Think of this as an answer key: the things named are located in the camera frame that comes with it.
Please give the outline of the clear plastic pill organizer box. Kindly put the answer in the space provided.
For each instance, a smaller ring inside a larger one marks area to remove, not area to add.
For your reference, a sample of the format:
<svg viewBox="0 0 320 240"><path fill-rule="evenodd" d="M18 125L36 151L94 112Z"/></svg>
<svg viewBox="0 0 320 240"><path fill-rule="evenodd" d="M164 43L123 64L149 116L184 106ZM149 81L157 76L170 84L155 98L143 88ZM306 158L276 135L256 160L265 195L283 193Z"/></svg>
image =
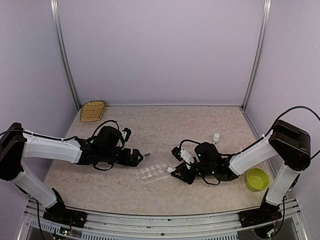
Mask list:
<svg viewBox="0 0 320 240"><path fill-rule="evenodd" d="M148 152L137 166L137 179L143 183L151 183L169 176L169 165L162 152Z"/></svg>

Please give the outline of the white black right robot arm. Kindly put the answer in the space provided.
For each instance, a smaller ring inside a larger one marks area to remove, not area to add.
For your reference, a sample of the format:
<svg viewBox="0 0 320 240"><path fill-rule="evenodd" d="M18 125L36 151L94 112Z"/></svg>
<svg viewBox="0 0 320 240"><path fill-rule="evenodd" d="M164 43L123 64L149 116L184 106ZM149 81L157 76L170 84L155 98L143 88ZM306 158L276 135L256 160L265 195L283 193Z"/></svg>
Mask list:
<svg viewBox="0 0 320 240"><path fill-rule="evenodd" d="M192 156L182 146L172 149L172 155L180 162L169 167L171 176L193 183L195 178L213 176L220 182L229 182L260 163L278 156L281 168L256 210L256 218L266 222L275 212L286 193L293 187L298 176L311 164L311 137L305 131L283 120L277 120L270 132L239 153L219 153L213 143L202 142Z"/></svg>

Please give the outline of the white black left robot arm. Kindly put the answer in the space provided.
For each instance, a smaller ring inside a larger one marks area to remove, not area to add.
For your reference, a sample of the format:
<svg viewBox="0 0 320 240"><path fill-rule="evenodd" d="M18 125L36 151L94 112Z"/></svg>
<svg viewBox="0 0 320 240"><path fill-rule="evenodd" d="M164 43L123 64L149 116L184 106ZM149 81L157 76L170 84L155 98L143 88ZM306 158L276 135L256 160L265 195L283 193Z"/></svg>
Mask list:
<svg viewBox="0 0 320 240"><path fill-rule="evenodd" d="M0 139L0 178L14 183L24 193L37 200L57 221L70 218L70 211L55 189L49 189L22 160L39 158L64 161L98 168L99 163L110 167L137 167L144 159L138 149L126 148L131 130L112 127L109 120L101 123L87 139L72 136L58 138L27 131L18 122L2 132Z"/></svg>

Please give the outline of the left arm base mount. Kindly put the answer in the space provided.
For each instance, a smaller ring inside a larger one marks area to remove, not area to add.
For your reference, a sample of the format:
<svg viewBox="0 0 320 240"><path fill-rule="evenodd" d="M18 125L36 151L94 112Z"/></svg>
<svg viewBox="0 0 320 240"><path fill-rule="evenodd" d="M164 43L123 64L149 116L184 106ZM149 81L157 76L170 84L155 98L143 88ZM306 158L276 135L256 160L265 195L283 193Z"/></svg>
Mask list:
<svg viewBox="0 0 320 240"><path fill-rule="evenodd" d="M49 208L45 208L43 218L55 223L68 225L70 228L77 227L83 229L88 214L84 211L67 208L58 191L54 188L52 190L56 196L56 203Z"/></svg>

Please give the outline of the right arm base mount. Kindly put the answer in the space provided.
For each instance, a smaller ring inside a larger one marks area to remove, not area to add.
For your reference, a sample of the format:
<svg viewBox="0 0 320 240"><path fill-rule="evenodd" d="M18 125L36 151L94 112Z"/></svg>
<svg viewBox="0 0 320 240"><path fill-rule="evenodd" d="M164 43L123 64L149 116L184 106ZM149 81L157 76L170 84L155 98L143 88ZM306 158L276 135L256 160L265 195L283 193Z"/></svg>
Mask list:
<svg viewBox="0 0 320 240"><path fill-rule="evenodd" d="M283 217L280 206L267 203L266 196L268 191L264 194L261 205L250 210L243 210L238 213L239 221L242 228L260 225L281 219Z"/></svg>

